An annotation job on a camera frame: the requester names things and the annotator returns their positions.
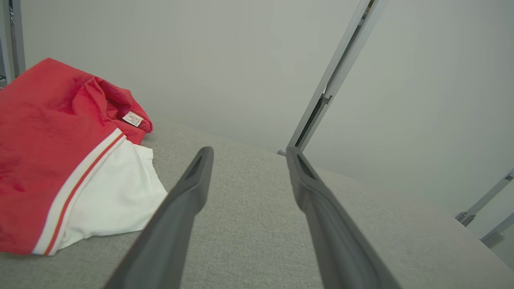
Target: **gray upholstered surface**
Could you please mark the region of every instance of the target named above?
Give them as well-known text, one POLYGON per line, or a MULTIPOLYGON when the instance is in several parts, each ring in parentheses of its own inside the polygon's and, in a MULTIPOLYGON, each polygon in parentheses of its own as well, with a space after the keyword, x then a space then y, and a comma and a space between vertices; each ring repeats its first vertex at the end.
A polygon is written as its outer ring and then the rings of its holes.
MULTIPOLYGON (((170 189, 213 146, 207 204, 196 217, 183 288, 320 288, 285 158, 155 119, 143 145, 170 189)), ((318 170, 405 288, 513 288, 514 273, 451 216, 318 170)), ((0 255, 1 288, 101 288, 137 233, 83 240, 54 257, 0 255)))

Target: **white wall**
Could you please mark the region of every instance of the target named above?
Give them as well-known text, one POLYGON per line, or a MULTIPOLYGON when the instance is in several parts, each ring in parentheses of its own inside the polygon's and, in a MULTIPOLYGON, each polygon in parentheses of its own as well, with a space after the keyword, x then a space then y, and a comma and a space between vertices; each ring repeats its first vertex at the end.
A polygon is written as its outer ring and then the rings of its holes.
POLYGON ((147 112, 276 153, 358 0, 24 0, 27 66, 52 57, 147 112))
POLYGON ((513 3, 386 1, 309 161, 468 209, 514 167, 513 3))

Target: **clothing label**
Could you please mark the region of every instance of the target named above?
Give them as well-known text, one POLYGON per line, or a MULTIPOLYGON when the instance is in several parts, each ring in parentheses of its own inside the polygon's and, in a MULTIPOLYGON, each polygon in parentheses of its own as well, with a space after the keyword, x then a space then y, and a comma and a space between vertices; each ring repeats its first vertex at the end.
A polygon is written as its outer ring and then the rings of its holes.
POLYGON ((133 112, 128 112, 122 119, 135 127, 138 127, 143 121, 142 117, 133 112))

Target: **fabric texture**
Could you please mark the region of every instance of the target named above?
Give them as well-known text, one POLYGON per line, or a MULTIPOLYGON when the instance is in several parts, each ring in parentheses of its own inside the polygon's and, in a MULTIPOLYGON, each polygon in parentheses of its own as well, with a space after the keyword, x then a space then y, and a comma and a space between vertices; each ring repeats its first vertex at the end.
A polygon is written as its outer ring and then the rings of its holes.
POLYGON ((0 251, 53 255, 77 197, 152 124, 126 89, 46 59, 0 91, 0 251), (121 120, 133 111, 139 127, 121 120))
POLYGON ((59 249, 91 236, 143 230, 168 194, 152 159, 152 149, 124 140, 77 198, 59 249))
MULTIPOLYGON (((182 288, 323 288, 286 160, 152 116, 154 167, 169 190, 214 147, 182 288)), ((452 216, 408 196, 316 170, 403 288, 513 288, 514 273, 452 216)), ((53 257, 0 255, 5 288, 102 288, 138 233, 91 237, 53 257)))

